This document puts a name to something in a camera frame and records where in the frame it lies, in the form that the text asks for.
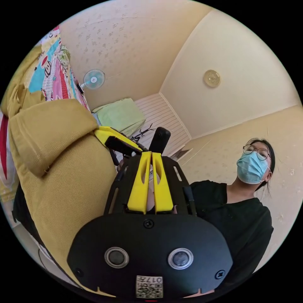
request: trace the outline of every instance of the wall fan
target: wall fan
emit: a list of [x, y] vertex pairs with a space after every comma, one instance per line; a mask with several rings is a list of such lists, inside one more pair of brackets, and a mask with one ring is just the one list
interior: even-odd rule
[[84, 88], [98, 89], [105, 81], [105, 74], [100, 69], [91, 69], [83, 77], [83, 83], [77, 84], [81, 93], [84, 93]]

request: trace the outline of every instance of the beige wall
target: beige wall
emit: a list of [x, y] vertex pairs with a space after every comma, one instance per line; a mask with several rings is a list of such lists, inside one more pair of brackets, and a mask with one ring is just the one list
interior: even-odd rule
[[303, 108], [298, 105], [192, 140], [184, 149], [193, 150], [179, 162], [190, 183], [209, 179], [231, 184], [237, 175], [236, 161], [243, 145], [254, 137], [266, 138], [271, 143], [276, 156], [271, 196], [267, 189], [260, 189], [257, 197], [271, 212], [274, 232], [258, 268], [280, 247], [302, 205], [302, 130]]
[[[208, 69], [221, 75], [219, 87], [203, 82]], [[194, 29], [160, 92], [192, 138], [300, 104], [291, 78], [269, 47], [217, 10]]]
[[158, 93], [182, 45], [210, 10], [187, 0], [114, 0], [63, 22], [62, 43], [79, 81], [93, 68], [106, 75], [100, 89], [86, 89], [89, 107]]

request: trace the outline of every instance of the glasses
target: glasses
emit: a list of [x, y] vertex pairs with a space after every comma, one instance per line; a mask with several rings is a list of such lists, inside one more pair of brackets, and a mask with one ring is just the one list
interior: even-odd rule
[[270, 157], [270, 154], [268, 152], [267, 149], [265, 148], [255, 148], [253, 145], [246, 145], [243, 146], [243, 152], [246, 155], [251, 154], [252, 152], [256, 151], [257, 152], [257, 156], [260, 160], [264, 161], [267, 159], [267, 157]]

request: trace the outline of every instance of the screw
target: screw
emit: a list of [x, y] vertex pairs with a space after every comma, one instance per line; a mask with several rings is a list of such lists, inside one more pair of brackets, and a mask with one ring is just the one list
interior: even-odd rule
[[154, 222], [151, 219], [147, 219], [143, 223], [145, 228], [153, 228]]
[[222, 279], [225, 276], [225, 270], [220, 270], [216, 273], [215, 278], [217, 280]]
[[83, 277], [83, 276], [84, 276], [84, 273], [83, 273], [83, 271], [82, 271], [81, 269], [76, 268], [76, 275], [77, 275], [78, 277]]

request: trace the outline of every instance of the black hair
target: black hair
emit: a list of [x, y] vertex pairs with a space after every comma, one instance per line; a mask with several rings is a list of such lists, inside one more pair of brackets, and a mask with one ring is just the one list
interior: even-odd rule
[[[247, 142], [247, 145], [251, 145], [251, 144], [254, 144], [254, 143], [257, 143], [257, 142], [261, 142], [263, 144], [265, 144], [267, 147], [268, 147], [268, 151], [269, 151], [269, 155], [270, 155], [270, 171], [272, 173], [274, 173], [274, 170], [275, 170], [275, 166], [276, 166], [276, 158], [275, 158], [275, 152], [274, 152], [274, 149], [272, 148], [271, 144], [265, 140], [265, 139], [258, 139], [258, 138], [254, 138], [254, 139], [251, 139]], [[267, 187], [268, 187], [268, 182], [266, 181], [263, 181], [259, 186], [258, 188], [256, 189], [256, 191], [258, 189], [260, 189], [261, 187], [265, 186], [267, 184]]]

